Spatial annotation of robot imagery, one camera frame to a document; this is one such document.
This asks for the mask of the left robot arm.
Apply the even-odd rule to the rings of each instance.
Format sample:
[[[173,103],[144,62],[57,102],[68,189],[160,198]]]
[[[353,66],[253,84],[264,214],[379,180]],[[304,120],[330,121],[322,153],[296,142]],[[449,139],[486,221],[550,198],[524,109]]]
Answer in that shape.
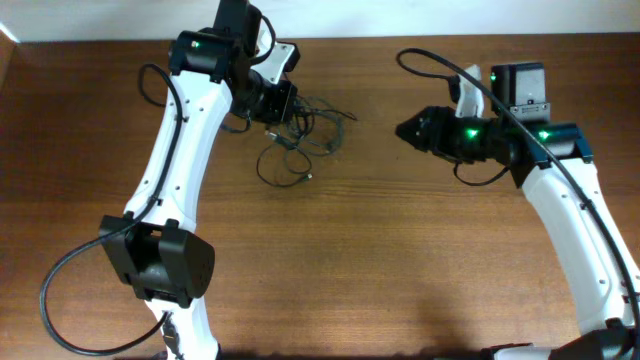
[[[103,218],[105,253],[160,322],[170,359],[215,359],[204,295],[214,248],[195,234],[200,188],[228,114],[268,125],[292,116],[297,89],[283,79],[299,59],[258,8],[222,0],[212,26],[184,31],[169,53],[160,131],[144,175],[120,217]]]

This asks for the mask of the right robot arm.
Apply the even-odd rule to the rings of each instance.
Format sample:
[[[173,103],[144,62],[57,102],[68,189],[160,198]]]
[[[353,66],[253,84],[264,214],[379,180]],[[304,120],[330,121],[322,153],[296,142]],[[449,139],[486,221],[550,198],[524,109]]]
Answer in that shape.
[[[556,348],[531,343],[483,349],[480,359],[636,359],[639,268],[601,192],[581,129],[554,124],[540,63],[495,65],[447,77],[454,107],[428,106],[395,133],[454,166],[494,160],[541,219],[565,274],[580,335]]]

